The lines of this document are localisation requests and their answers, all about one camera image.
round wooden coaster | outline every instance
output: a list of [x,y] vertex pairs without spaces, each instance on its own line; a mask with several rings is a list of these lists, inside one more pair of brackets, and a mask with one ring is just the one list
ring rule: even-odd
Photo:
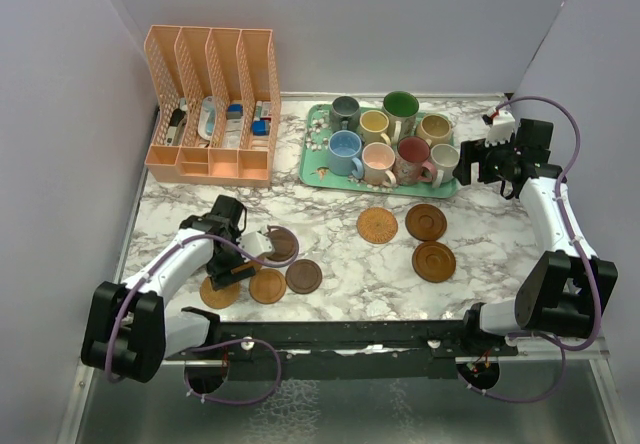
[[447,218],[430,204],[413,206],[405,219],[407,231],[421,241],[435,241],[447,230]]
[[240,295],[240,283],[236,282],[230,286],[214,291],[211,285],[211,278],[207,277],[200,286],[200,298],[212,309],[224,309],[236,302]]
[[289,266],[285,274],[289,289],[298,294],[315,291],[322,282],[320,266],[309,259],[300,259]]
[[429,282],[442,282],[456,272],[456,258],[444,244],[423,242],[413,252],[411,259],[413,270]]
[[271,239],[274,253],[267,256],[267,259],[273,262],[284,262],[296,252],[296,242],[291,234],[282,229],[273,229],[267,233],[267,237]]
[[249,282],[249,294],[261,304],[273,304],[284,296],[287,284],[281,272],[262,269]]
[[398,232],[398,221],[391,212],[382,207],[362,211],[356,225],[362,238],[373,244],[389,242]]

mug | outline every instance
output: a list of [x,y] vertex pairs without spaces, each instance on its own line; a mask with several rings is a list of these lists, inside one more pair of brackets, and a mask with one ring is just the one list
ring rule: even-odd
[[424,139],[429,147],[449,144],[452,134],[451,121],[442,114],[427,114],[416,129],[416,136]]
[[416,115],[420,104],[418,100],[408,92],[390,92],[382,101],[382,111],[389,117],[389,135],[396,135],[399,131],[399,139],[413,134],[416,124]]
[[372,186],[396,186],[396,176],[391,172],[396,155],[386,144],[374,142],[362,151],[364,180]]
[[[398,143],[393,175],[400,186],[413,186],[418,181],[431,182],[438,175],[436,167],[429,162],[429,145],[419,137],[405,137]],[[422,170],[429,171],[429,177],[422,176]]]
[[356,179],[362,179],[361,154],[360,137],[355,132],[338,131],[329,139],[329,170],[338,176],[353,174]]
[[380,111],[367,111],[360,116],[360,126],[358,134],[364,141],[364,144],[373,142],[383,142],[387,146],[398,142],[398,134],[400,128],[396,129],[396,133],[392,138],[387,134],[389,128],[389,118]]
[[340,96],[331,104],[329,124],[333,132],[355,132],[360,122],[360,104],[351,96]]
[[437,189],[441,184],[453,179],[453,170],[460,160],[460,152],[449,144],[437,144],[431,148],[429,161],[436,167],[436,172],[429,171],[433,182],[431,185]]

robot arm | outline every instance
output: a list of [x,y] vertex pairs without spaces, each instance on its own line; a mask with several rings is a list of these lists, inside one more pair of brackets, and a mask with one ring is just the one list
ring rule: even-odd
[[246,216],[246,209],[239,201],[219,196],[211,212],[183,221],[176,237],[144,269],[122,284],[103,282],[98,286],[89,311],[82,362],[105,368],[116,314],[129,292],[140,282],[143,284],[135,292],[127,309],[128,315],[118,329],[113,371],[147,382],[165,357],[202,345],[209,333],[210,317],[191,310],[165,320],[164,308],[188,277],[202,266],[206,266],[216,289],[255,274],[252,266],[238,269],[245,259],[237,249],[205,238],[207,234],[237,245],[251,256],[273,253],[273,245],[264,233],[241,235],[238,223],[243,213]]
[[[501,194],[518,198],[529,215],[541,257],[513,299],[474,305],[466,319],[476,330],[504,336],[525,330],[551,332],[563,337],[586,338],[593,328],[593,296],[571,233],[556,202],[556,180],[562,169],[548,164],[553,124],[522,119],[518,132],[511,114],[500,111],[489,120],[486,139],[461,145],[460,163],[454,175],[461,184],[471,183],[471,164],[479,163],[478,181],[502,181]],[[506,182],[512,191],[504,195]],[[560,185],[568,221],[576,236],[582,236],[568,200],[566,183]],[[580,244],[596,278],[604,310],[617,270],[598,259],[593,248],[580,237]]]

white wall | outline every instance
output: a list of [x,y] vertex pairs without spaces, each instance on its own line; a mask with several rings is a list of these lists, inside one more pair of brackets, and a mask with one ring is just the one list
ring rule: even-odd
[[[616,383],[640,437],[638,9],[640,0],[567,0],[517,94],[557,99],[581,126],[570,197],[590,244],[618,266],[604,330]],[[555,121],[551,157],[564,165],[573,149],[569,124],[542,104],[517,105],[517,114]]]
[[155,97],[109,0],[0,0],[0,442],[54,442]]
[[275,29],[284,91],[516,89],[563,0],[114,0],[152,24]]

marble tabletop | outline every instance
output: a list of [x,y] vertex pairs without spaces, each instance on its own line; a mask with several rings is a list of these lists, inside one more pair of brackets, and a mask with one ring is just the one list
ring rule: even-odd
[[[472,184],[449,199],[425,199],[377,193],[333,191],[300,182],[298,165],[306,116],[326,100],[282,102],[282,119],[269,189],[163,184],[149,174],[126,260],[125,276],[155,257],[175,236],[180,222],[202,214],[219,194],[234,196],[248,209],[247,230],[267,224],[291,229],[300,242],[300,257],[312,259],[324,280],[313,293],[287,290],[275,304],[263,305],[242,282],[239,299],[213,311],[225,321],[340,321],[461,318],[471,304],[515,295],[538,259],[531,222],[522,206],[505,201],[497,186]],[[456,143],[484,137],[480,116],[498,97],[421,99],[421,110],[447,115]],[[376,100],[361,105],[380,107]],[[225,142],[234,145],[230,131]],[[448,228],[440,242],[451,248],[457,268],[449,280],[433,284],[416,275],[411,256],[419,241],[409,235],[404,219],[409,209],[428,202],[442,210]],[[385,245],[364,241],[356,229],[358,215],[380,206],[398,220],[397,235]],[[210,310],[199,288],[204,268],[196,272],[169,302],[166,315],[185,306]]]

